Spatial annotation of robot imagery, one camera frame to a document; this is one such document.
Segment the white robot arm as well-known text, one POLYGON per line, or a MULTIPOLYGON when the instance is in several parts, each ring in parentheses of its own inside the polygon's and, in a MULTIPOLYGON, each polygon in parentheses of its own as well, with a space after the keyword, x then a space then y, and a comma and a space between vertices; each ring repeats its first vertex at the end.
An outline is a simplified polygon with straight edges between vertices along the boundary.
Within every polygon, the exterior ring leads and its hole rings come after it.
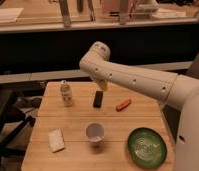
POLYGON ((179 110, 174 171, 199 171, 199 79, 113 63, 110 54, 105 43, 96 41, 81 58, 79 67, 102 90, 112 82, 179 110))

